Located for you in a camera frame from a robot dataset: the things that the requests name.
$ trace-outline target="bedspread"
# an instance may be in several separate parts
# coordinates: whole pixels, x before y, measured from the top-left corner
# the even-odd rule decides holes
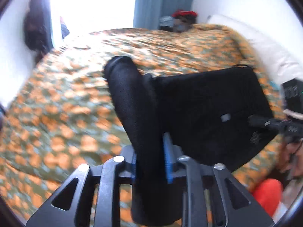
[[[154,76],[253,66],[275,117],[283,116],[279,94],[249,44],[226,26],[194,25],[184,33],[115,29],[67,37],[39,63],[5,119],[0,190],[14,212],[28,219],[79,164],[102,164],[130,144],[102,75],[109,59],[123,55],[141,73]],[[279,145],[277,136],[234,176],[252,190],[275,165]],[[120,197],[122,225],[135,225],[130,186],[121,186]]]

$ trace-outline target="blue plastic part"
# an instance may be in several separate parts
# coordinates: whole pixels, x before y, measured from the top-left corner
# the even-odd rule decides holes
[[[134,154],[133,161],[131,163],[131,171],[132,171],[131,179],[132,179],[133,183],[136,179],[136,159],[137,159],[137,155]]]
[[[167,183],[173,182],[173,158],[171,154],[172,142],[170,140],[169,134],[164,133],[163,135],[163,147],[164,147],[164,159],[165,159],[165,171]]]

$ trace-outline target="black bag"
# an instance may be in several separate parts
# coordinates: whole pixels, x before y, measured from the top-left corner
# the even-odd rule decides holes
[[[162,166],[164,132],[201,164],[224,163],[230,171],[277,135],[248,124],[252,114],[273,117],[249,66],[152,78],[142,76],[129,57],[113,57],[105,66],[105,78],[116,113],[147,173],[157,170],[156,162]]]

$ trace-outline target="black pouch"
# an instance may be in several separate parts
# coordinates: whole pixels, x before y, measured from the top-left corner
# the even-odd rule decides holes
[[[113,57],[104,74],[137,154],[131,212],[142,225],[163,226],[181,218],[183,188],[166,181],[164,132],[200,164],[224,163],[230,171],[277,135],[248,124],[252,114],[273,117],[249,66],[153,78],[142,76],[131,58]]]

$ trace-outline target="white wall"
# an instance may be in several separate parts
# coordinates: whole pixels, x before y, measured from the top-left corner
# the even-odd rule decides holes
[[[193,0],[198,23],[222,14],[242,21],[284,46],[303,62],[303,27],[286,0]]]
[[[23,40],[29,0],[12,0],[0,17],[0,103],[7,105],[29,78],[35,53]]]

